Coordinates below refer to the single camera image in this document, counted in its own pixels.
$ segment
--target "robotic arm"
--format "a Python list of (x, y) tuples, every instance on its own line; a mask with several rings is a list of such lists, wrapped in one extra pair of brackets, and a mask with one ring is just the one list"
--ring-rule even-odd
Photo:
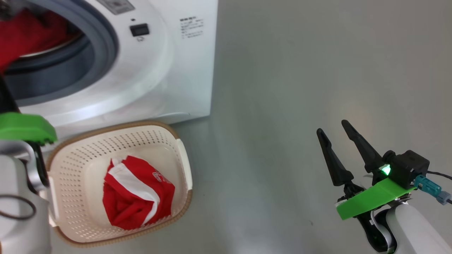
[[(0, 253), (49, 254), (49, 186), (41, 145), (56, 140), (41, 116), (20, 114), (0, 76)], [(27, 161), (15, 156), (28, 154)]]
[[(341, 218), (358, 219), (377, 253), (452, 254), (432, 225), (407, 203), (410, 192), (416, 189), (431, 194), (442, 205), (452, 203), (449, 193), (425, 177), (430, 162), (413, 151), (401, 155), (388, 151), (381, 157), (347, 120), (342, 121), (342, 126), (358, 148), (365, 170), (373, 177), (369, 189), (355, 185), (352, 173), (344, 168), (326, 134), (317, 130), (333, 185), (344, 186), (345, 195), (336, 203)], [(390, 208), (376, 214), (384, 205)]]

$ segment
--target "black button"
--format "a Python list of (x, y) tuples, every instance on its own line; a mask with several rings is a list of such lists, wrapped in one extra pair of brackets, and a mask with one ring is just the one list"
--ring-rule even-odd
[(141, 35), (147, 35), (147, 34), (151, 33), (149, 31), (149, 27), (147, 26), (147, 24), (139, 24), (139, 25), (131, 26), (130, 31), (132, 31), (132, 35), (134, 37), (141, 36)]

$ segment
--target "laundry basket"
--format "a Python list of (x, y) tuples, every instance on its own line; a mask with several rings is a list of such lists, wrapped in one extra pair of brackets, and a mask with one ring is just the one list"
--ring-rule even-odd
[[(175, 186), (171, 216), (134, 230), (112, 226), (102, 202), (110, 159), (127, 155), (148, 161)], [(106, 245), (163, 228), (185, 213), (192, 197), (184, 144), (174, 130), (158, 122), (108, 127), (68, 140), (54, 150), (47, 170), (51, 224), (76, 247)]]

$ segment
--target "green bracket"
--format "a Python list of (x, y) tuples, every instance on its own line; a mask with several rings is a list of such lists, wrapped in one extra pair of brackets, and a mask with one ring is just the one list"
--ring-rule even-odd
[(8, 112), (0, 114), (2, 139), (32, 141), (43, 146), (57, 141), (57, 133), (42, 116)]
[(342, 220), (346, 220), (385, 205), (388, 202), (413, 191), (414, 189), (415, 188), (406, 190), (393, 182), (391, 179), (386, 178), (383, 181), (376, 183), (369, 189), (350, 198), (346, 202), (338, 205), (336, 210)]

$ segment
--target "floor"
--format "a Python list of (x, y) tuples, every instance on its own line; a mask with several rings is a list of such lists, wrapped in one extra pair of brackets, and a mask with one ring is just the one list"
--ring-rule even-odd
[[(452, 173), (452, 18), (447, 0), (220, 0), (212, 114), (174, 125), (194, 180), (177, 223), (127, 242), (53, 253), (373, 253), (341, 221), (315, 135), (355, 174), (363, 162), (348, 119), (382, 154), (412, 149)], [(444, 189), (452, 184), (432, 177)], [(415, 193), (452, 242), (452, 207)]]

